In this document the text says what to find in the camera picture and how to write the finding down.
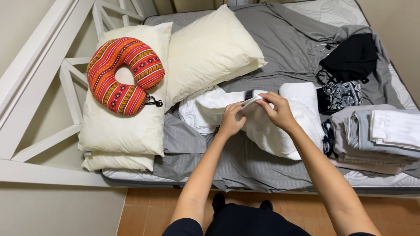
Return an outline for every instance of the white pillow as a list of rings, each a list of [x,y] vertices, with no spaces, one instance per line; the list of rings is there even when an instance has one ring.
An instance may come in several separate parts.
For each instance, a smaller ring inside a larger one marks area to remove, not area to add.
[[[139,25],[114,29],[101,33],[97,48],[108,40],[121,37],[133,37],[149,45],[161,59],[166,75],[157,86],[146,92],[156,100],[164,101],[168,82],[168,46],[171,30],[172,22],[157,26]],[[128,68],[118,69],[115,78],[122,83],[134,84],[132,72]],[[118,115],[98,103],[88,90],[78,148],[82,151],[163,156],[164,112],[164,107],[145,105],[133,116]]]
[[[88,170],[114,168],[153,171],[154,160],[154,155],[130,155],[96,151],[91,152],[89,155],[84,155],[82,167],[85,167]]]
[[[165,111],[188,95],[267,64],[226,5],[172,34]]]

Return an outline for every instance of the travel pillow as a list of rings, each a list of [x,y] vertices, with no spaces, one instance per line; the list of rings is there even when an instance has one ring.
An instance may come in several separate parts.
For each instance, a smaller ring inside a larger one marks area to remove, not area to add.
[[[135,85],[115,80],[118,66],[127,64],[134,74]],[[87,79],[93,97],[119,115],[134,115],[145,104],[162,106],[162,101],[145,92],[156,86],[165,70],[156,53],[135,38],[112,39],[101,46],[87,66]]]

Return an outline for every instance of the black sleeve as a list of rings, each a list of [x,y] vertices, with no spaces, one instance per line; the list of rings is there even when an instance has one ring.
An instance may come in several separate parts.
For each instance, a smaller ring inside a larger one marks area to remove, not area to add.
[[[371,233],[352,233],[349,236],[375,236]]]
[[[182,218],[170,224],[162,236],[203,236],[200,224],[190,218]]]

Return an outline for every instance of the forearm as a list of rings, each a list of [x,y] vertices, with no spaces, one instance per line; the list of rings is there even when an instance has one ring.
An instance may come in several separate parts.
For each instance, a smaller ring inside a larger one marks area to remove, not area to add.
[[[356,229],[360,230],[359,232],[379,235],[351,185],[315,146],[305,131],[296,124],[288,134],[324,202],[337,234],[347,236]]]
[[[182,218],[192,218],[202,226],[207,196],[227,139],[222,134],[216,135],[182,189],[171,223]]]

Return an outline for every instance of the black shoe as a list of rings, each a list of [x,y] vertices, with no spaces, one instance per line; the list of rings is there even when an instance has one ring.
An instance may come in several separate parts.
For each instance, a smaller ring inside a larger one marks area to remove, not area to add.
[[[216,216],[225,207],[225,196],[222,193],[216,193],[211,205]]]
[[[264,200],[261,205],[260,209],[266,210],[266,211],[274,211],[273,204],[271,204],[270,201]]]

